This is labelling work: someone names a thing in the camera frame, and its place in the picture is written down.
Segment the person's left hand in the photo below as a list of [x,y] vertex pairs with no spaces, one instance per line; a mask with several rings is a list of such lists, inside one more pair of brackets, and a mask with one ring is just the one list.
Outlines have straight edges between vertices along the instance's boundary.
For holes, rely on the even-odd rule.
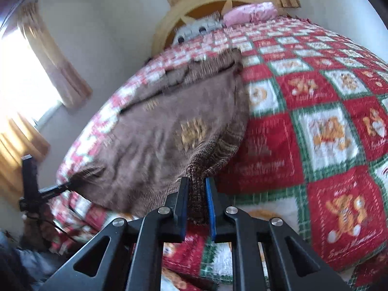
[[24,242],[32,249],[46,251],[57,237],[57,230],[53,223],[53,214],[49,204],[40,206],[38,213],[27,212],[23,215]]

